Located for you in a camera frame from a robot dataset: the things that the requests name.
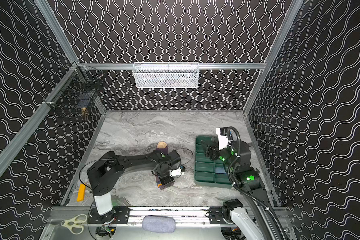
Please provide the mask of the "green compartment tray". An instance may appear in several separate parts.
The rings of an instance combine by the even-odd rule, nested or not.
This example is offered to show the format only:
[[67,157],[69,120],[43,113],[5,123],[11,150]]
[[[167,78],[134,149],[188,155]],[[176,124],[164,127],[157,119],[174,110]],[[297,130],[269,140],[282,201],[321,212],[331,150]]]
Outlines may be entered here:
[[194,181],[198,186],[230,189],[228,174],[216,174],[215,167],[227,169],[231,160],[235,159],[235,150],[231,146],[220,150],[220,159],[211,161],[205,156],[205,145],[218,144],[218,138],[213,136],[197,136],[195,143]]

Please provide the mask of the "purple sock tan toe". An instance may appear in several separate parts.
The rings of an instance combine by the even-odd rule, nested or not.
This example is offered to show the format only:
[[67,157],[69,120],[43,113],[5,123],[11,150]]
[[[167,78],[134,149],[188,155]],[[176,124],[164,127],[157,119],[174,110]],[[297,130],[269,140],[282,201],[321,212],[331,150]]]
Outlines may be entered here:
[[156,146],[156,151],[167,154],[169,152],[168,144],[166,142],[159,142]]

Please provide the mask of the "blue sock orange cuff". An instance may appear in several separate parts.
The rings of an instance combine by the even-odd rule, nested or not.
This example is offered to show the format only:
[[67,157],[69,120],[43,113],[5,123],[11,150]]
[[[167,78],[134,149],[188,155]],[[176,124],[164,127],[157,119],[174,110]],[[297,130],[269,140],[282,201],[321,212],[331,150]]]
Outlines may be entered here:
[[224,167],[215,167],[215,173],[216,174],[226,174],[226,170]]

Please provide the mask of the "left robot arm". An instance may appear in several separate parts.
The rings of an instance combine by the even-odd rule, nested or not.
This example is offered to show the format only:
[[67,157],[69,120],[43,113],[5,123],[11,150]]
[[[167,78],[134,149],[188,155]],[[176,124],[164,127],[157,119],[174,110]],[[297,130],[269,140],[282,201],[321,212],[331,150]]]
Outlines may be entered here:
[[103,216],[112,211],[111,190],[124,173],[150,170],[165,188],[175,181],[171,172],[180,165],[181,157],[177,151],[166,154],[155,150],[139,156],[120,156],[115,152],[107,152],[87,170],[98,214]]

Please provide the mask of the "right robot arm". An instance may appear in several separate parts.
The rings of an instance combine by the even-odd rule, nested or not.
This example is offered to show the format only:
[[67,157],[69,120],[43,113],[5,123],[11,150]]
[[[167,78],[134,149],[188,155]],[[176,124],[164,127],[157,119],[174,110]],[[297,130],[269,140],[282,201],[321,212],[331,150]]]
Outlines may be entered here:
[[222,163],[232,187],[247,202],[252,214],[247,213],[239,200],[223,203],[224,220],[239,227],[247,240],[288,240],[284,227],[269,200],[265,184],[258,171],[252,167],[249,144],[231,141],[219,148],[216,142],[202,141],[205,156]]

